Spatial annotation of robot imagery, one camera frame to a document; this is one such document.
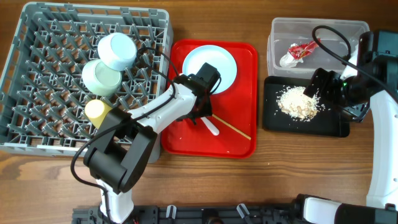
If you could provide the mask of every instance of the wooden table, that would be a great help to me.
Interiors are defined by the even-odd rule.
[[[267,38],[275,17],[366,21],[371,30],[394,29],[397,1],[77,1],[70,3],[166,9],[174,41],[209,39],[252,44],[259,54],[257,149],[245,160],[176,156],[164,152],[133,188],[136,205],[236,205],[289,202],[313,194],[365,204],[373,161],[373,121],[353,124],[348,138],[274,133],[261,129]],[[0,67],[4,66],[26,0],[0,3]],[[0,223],[70,223],[73,208],[100,202],[98,189],[78,183],[70,158],[0,152]],[[91,179],[82,162],[77,172]]]

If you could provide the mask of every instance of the white cylinder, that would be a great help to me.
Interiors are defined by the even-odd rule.
[[[113,33],[99,41],[98,55],[109,68],[123,71],[126,67],[132,67],[137,47],[126,34]]]
[[[81,78],[87,89],[99,96],[111,95],[122,82],[121,73],[107,67],[100,59],[89,61],[83,67]]]

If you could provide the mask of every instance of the metal dish rack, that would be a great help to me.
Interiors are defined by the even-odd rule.
[[[87,90],[81,70],[98,58],[100,39],[113,32],[128,35],[137,48],[145,45],[170,55],[173,30],[165,10],[44,2],[24,6],[0,79],[1,150],[72,156],[96,133],[84,114],[87,102],[100,99],[127,111],[163,93],[165,79],[139,64],[122,72],[115,94],[101,97]],[[167,73],[169,62],[160,54],[146,52],[143,58]],[[118,143],[128,148],[131,141]],[[160,153],[159,141],[156,146]]]

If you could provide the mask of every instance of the red tray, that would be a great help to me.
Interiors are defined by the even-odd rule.
[[[208,117],[219,129],[214,136],[201,119],[197,125],[185,119],[173,122],[162,132],[163,148],[174,154],[244,159],[256,149],[257,129],[257,51],[249,44],[212,40],[180,40],[172,47],[171,60],[182,72],[185,57],[202,45],[217,45],[234,57],[238,72],[234,83],[224,92],[210,97],[213,113],[251,137],[237,133],[227,125]],[[176,76],[170,67],[169,77]]]

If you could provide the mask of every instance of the white plate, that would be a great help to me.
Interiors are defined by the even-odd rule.
[[[214,94],[227,90],[236,78],[236,62],[232,55],[222,47],[215,45],[204,45],[192,50],[184,60],[182,73],[185,75],[198,73],[204,63],[209,63],[217,68],[221,75],[221,83]]]

